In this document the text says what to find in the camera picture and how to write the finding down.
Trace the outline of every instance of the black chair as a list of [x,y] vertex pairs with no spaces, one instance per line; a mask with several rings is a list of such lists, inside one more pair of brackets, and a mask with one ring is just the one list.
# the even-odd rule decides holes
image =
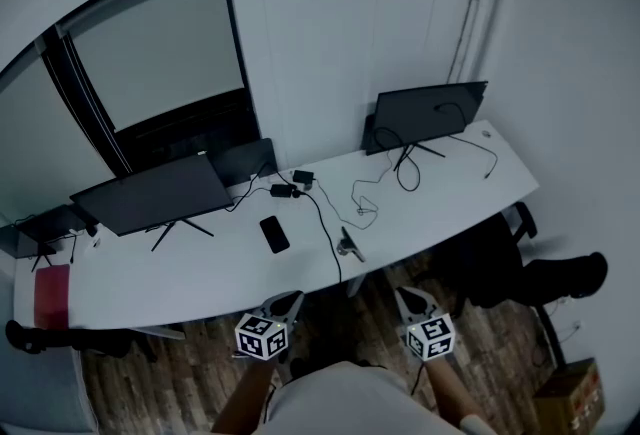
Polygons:
[[11,346],[32,355],[47,348],[71,346],[77,351],[92,350],[121,359],[129,353],[135,342],[149,362],[158,360],[147,336],[134,330],[42,330],[23,328],[17,321],[9,320],[5,325],[5,335]]
[[522,220],[515,234],[501,213],[475,225],[434,249],[434,270],[414,277],[418,283],[440,278],[458,292],[452,317],[462,313],[467,298],[475,306],[491,308],[510,299],[540,306],[563,296],[594,294],[607,275],[607,261],[598,252],[566,260],[531,261],[522,265],[518,242],[538,230],[523,202],[515,208]]

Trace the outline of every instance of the charger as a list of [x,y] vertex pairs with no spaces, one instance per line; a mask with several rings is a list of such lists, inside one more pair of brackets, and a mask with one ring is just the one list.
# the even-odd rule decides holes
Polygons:
[[297,186],[293,184],[274,184],[271,186],[271,196],[272,197],[280,197],[280,198],[291,198],[291,195],[294,193],[294,190],[297,190]]
[[304,170],[296,170],[293,173],[293,182],[304,184],[304,190],[308,191],[313,186],[313,172],[305,172]]

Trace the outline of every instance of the red folder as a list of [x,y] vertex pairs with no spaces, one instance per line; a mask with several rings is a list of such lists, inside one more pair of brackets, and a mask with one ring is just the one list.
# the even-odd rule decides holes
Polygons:
[[70,271],[68,264],[36,271],[33,320],[37,328],[68,330]]

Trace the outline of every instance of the black monitor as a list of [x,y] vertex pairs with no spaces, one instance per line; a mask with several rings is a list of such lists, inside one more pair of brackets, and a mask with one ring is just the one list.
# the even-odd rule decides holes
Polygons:
[[58,206],[18,224],[18,229],[38,243],[46,243],[81,231],[86,223],[69,206]]
[[39,244],[15,225],[7,225],[0,229],[0,250],[4,250],[14,259],[53,255],[56,251],[48,245]]
[[482,102],[485,81],[411,88],[378,95],[365,150],[375,154],[464,131]]
[[206,154],[113,179],[71,200],[118,236],[233,205]]
[[[227,188],[250,181],[251,176],[259,170],[261,177],[277,170],[276,155],[270,138],[227,149],[213,156],[211,162]],[[264,163],[269,163],[270,166],[262,167]]]

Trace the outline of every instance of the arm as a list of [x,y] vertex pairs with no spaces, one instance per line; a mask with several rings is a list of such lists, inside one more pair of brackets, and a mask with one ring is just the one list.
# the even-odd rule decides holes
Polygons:
[[444,358],[425,363],[433,393],[436,397],[440,417],[453,426],[468,415],[485,419],[484,412],[469,394],[456,372]]
[[251,363],[211,431],[229,435],[245,435],[256,431],[275,365],[276,359]]

